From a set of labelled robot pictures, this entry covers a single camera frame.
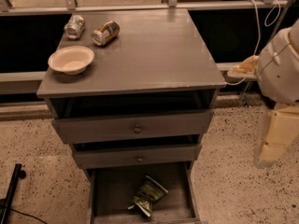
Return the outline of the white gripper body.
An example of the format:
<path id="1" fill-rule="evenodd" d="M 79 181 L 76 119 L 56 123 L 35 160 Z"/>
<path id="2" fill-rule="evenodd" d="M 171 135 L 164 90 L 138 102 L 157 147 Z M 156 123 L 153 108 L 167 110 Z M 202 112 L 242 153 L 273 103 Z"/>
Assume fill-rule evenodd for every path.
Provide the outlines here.
<path id="1" fill-rule="evenodd" d="M 257 168 L 271 167 L 286 153 L 299 135 L 299 106 L 276 103 L 261 116 L 254 164 Z"/>

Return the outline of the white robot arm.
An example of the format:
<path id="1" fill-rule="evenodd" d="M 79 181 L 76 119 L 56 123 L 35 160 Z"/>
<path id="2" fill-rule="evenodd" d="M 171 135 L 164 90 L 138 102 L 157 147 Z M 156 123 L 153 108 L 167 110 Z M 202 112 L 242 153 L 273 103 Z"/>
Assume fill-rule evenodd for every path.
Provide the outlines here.
<path id="1" fill-rule="evenodd" d="M 274 107 L 263 112 L 254 164 L 270 167 L 299 135 L 299 20 L 281 29 L 258 58 L 257 81 Z"/>

